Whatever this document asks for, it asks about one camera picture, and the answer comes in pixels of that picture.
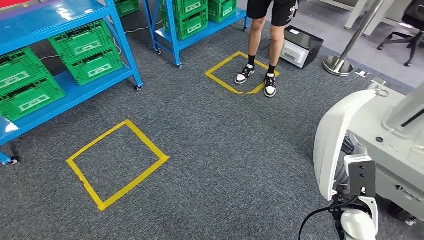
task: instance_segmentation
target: green plastic crate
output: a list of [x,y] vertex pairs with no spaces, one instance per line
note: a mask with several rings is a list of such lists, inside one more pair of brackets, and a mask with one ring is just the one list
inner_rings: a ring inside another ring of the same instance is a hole
[[14,122],[64,96],[56,80],[48,76],[0,96],[0,114]]
[[105,21],[97,20],[48,39],[65,64],[72,64],[114,46]]
[[140,10],[139,0],[120,0],[115,2],[115,6],[120,18]]
[[84,85],[122,68],[123,63],[115,47],[96,53],[71,65],[68,70],[79,85]]
[[208,6],[209,20],[219,24],[236,12],[237,0],[210,0]]
[[[161,1],[161,10],[165,12],[165,0]],[[204,6],[208,5],[208,0],[173,0],[172,9],[174,17],[177,19],[185,19],[193,13],[198,12]]]
[[[170,23],[168,15],[162,11],[163,26],[165,31],[170,33]],[[186,18],[175,18],[176,35],[178,40],[183,41],[188,37],[206,29],[208,27],[208,6],[205,5],[193,15]]]
[[51,76],[29,47],[0,56],[0,96]]

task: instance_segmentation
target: black sock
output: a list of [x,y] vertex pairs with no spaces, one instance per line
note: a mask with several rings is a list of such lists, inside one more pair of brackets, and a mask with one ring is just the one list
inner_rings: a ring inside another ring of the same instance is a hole
[[255,58],[256,58],[256,55],[254,56],[249,55],[249,64],[252,65],[253,68],[255,68]]
[[276,66],[271,66],[271,64],[268,67],[268,71],[266,72],[266,74],[275,74],[274,70],[276,69]]

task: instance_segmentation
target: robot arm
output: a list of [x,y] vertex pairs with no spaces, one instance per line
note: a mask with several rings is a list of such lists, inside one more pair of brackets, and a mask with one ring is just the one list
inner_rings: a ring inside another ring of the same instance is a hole
[[[313,163],[322,196],[330,207],[308,215],[330,212],[340,240],[375,240],[378,232],[376,164],[348,127],[356,112],[376,96],[376,90],[352,93],[334,105],[322,118],[315,136]],[[340,152],[347,156],[339,162]]]

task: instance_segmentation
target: office chair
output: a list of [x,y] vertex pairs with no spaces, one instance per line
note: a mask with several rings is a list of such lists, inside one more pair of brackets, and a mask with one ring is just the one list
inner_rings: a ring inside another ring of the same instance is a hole
[[[419,29],[419,33],[416,36],[410,36],[400,32],[392,32],[377,49],[383,50],[386,44],[409,44],[407,48],[411,49],[410,58],[404,66],[411,67],[417,48],[424,45],[424,0],[413,0],[406,8],[402,22]],[[392,40],[394,35],[403,39]]]

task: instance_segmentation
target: blue metal shelf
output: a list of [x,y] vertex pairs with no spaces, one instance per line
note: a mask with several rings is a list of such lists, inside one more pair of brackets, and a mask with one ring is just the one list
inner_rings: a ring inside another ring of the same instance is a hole
[[102,19],[109,8],[96,0],[52,0],[0,15],[0,55]]
[[98,93],[120,83],[123,79],[131,77],[132,74],[131,69],[124,66],[119,70],[82,86],[77,84],[74,77],[68,71],[55,76],[54,78],[65,91],[66,96],[13,123],[0,116],[0,145],[19,137]]
[[[240,19],[242,19],[244,17],[246,17],[246,11],[244,11],[244,10],[242,10],[240,8],[237,8],[236,12],[233,15],[229,16],[228,18],[226,18],[221,23],[215,23],[213,21],[209,21],[207,23],[207,28],[204,29],[204,30],[202,30],[202,31],[200,31],[200,32],[198,32],[196,35],[193,35],[193,36],[185,39],[184,41],[177,40],[178,48],[180,50],[183,50],[185,48],[188,48],[191,45],[199,42],[200,40],[209,37],[210,35],[212,35],[212,34],[218,32],[218,31],[220,31],[220,30],[222,30],[222,29],[230,26],[231,24],[239,21]],[[161,28],[161,29],[159,29],[159,30],[157,30],[156,31],[156,34],[159,37],[165,39],[168,43],[172,43],[171,34],[167,33],[165,31],[165,28],[164,27]]]
[[[177,29],[175,26],[175,20],[174,20],[174,11],[172,7],[164,7],[166,9],[167,15],[168,15],[168,22],[170,26],[170,33],[165,32],[164,28],[161,28],[159,30],[156,30],[156,22],[159,15],[159,7],[161,5],[162,0],[156,0],[155,8],[153,12],[150,9],[150,4],[148,0],[144,0],[144,12],[146,14],[147,23],[150,29],[150,36],[152,40],[153,49],[158,52],[160,52],[160,48],[170,52],[173,55],[174,63],[178,67],[182,66],[182,63],[180,62],[180,51],[182,51],[185,48],[190,47],[191,45],[199,42],[200,40],[207,38],[208,36],[230,26],[231,24],[241,20],[244,18],[244,30],[247,29],[249,26],[249,20],[246,14],[246,11],[237,8],[236,12],[226,18],[221,23],[215,23],[212,21],[208,22],[208,27],[195,35],[180,41],[177,39]],[[165,0],[166,6],[172,6],[172,0]],[[163,44],[164,40],[166,43],[171,45],[171,48],[167,45]]]
[[[14,123],[0,116],[0,145],[19,137],[131,76],[135,79],[137,89],[143,86],[114,0],[105,0],[104,2],[105,5],[97,0],[50,0],[0,15],[0,55],[104,19],[128,62],[128,66],[83,86],[79,86],[67,71],[55,76],[66,96]],[[107,16],[110,16],[113,25],[109,24]],[[11,163],[11,158],[0,152],[0,163]]]

